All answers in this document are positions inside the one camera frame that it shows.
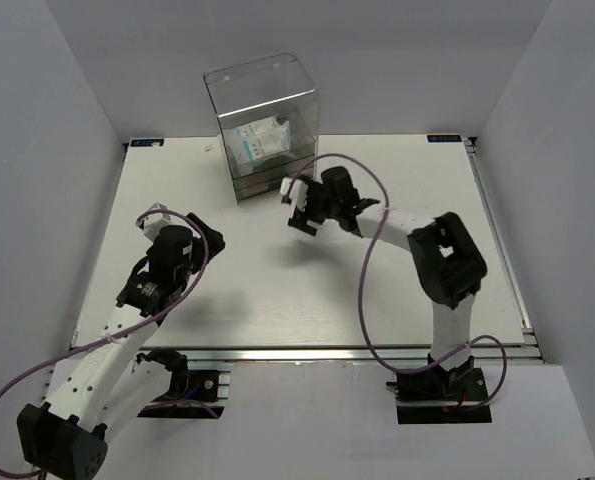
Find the cotton pad packet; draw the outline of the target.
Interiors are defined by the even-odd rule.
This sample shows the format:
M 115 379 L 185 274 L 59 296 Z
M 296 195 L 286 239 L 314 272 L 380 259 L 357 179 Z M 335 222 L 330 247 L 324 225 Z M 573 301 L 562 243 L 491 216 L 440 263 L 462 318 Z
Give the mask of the cotton pad packet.
M 289 145 L 290 123 L 280 123 L 276 116 L 271 116 L 235 127 L 230 130 L 230 135 L 250 141 L 273 135 L 280 144 Z
M 229 139 L 235 165 L 240 169 L 251 169 L 262 162 L 287 153 L 288 140 L 283 135 L 270 134 Z

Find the clear acrylic drawer organizer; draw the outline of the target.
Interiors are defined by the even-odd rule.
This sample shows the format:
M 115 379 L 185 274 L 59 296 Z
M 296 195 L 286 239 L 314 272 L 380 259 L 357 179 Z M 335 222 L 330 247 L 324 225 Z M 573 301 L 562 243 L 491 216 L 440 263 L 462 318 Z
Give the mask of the clear acrylic drawer organizer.
M 203 80 L 237 202 L 277 189 L 317 155 L 320 94 L 296 55 L 215 68 Z

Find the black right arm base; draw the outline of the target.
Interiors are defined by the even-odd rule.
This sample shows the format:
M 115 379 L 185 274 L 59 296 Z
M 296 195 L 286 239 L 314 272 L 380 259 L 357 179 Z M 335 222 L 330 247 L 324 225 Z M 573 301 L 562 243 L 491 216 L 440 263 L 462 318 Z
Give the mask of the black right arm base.
M 400 425 L 491 424 L 493 420 L 488 405 L 476 407 L 488 398 L 480 368 L 474 368 L 447 389 L 430 372 L 397 374 L 386 388 L 395 395 Z

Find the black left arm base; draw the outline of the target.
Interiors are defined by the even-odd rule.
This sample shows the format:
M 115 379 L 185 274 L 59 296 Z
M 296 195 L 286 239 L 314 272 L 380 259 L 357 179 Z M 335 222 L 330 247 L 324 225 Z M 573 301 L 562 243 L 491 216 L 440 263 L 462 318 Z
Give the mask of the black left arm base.
M 147 361 L 163 365 L 170 382 L 166 392 L 141 410 L 140 418 L 217 420 L 221 417 L 229 395 L 230 371 L 194 366 L 181 352 L 160 349 L 139 353 L 132 372 Z

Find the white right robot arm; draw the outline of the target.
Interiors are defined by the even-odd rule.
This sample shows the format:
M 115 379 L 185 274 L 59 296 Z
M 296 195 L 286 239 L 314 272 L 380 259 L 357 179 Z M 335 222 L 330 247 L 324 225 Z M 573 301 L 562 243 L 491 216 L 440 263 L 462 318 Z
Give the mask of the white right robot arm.
M 456 397 L 474 369 L 471 316 L 487 265 L 461 218 L 395 213 L 384 201 L 363 198 L 348 170 L 325 170 L 320 180 L 286 177 L 280 186 L 293 206 L 290 227 L 316 235 L 327 220 L 372 244 L 383 242 L 411 254 L 417 278 L 431 301 L 433 324 L 427 366 L 399 372 L 394 388 L 428 399 Z

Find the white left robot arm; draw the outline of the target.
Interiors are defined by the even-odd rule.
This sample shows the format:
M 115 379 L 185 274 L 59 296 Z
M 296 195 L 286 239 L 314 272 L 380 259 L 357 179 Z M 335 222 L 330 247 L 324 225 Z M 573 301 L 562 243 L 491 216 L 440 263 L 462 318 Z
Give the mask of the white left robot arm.
M 66 381 L 17 417 L 24 459 L 59 479 L 92 479 L 113 437 L 150 406 L 176 407 L 192 386 L 185 355 L 140 349 L 225 247 L 223 235 L 189 213 L 153 206 L 137 225 L 151 245 L 133 266 L 100 333 Z

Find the blue label left corner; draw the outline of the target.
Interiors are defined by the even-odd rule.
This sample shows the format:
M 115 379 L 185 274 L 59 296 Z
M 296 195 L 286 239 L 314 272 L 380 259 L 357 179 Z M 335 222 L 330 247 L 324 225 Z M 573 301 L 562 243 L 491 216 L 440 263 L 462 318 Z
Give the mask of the blue label left corner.
M 153 147 L 161 147 L 164 145 L 163 138 L 139 138 L 139 139 L 132 139 L 130 141 L 129 147 L 130 148 L 153 148 Z

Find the blue label corner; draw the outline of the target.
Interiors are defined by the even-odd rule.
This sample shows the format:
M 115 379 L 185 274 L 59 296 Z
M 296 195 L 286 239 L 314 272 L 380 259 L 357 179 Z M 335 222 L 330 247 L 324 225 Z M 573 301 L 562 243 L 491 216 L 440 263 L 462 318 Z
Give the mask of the blue label corner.
M 139 139 L 132 139 L 130 141 L 129 147 L 130 148 L 153 148 L 153 147 L 161 147 L 164 145 L 163 138 L 139 138 Z
M 426 136 L 429 143 L 462 143 L 462 137 L 455 134 L 428 134 Z

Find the blue label right corner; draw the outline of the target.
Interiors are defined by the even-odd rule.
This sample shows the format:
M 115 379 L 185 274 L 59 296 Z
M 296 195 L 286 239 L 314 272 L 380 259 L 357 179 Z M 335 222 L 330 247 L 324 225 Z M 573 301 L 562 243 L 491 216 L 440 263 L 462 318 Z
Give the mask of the blue label right corner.
M 428 134 L 426 136 L 429 143 L 462 143 L 462 137 L 455 134 Z

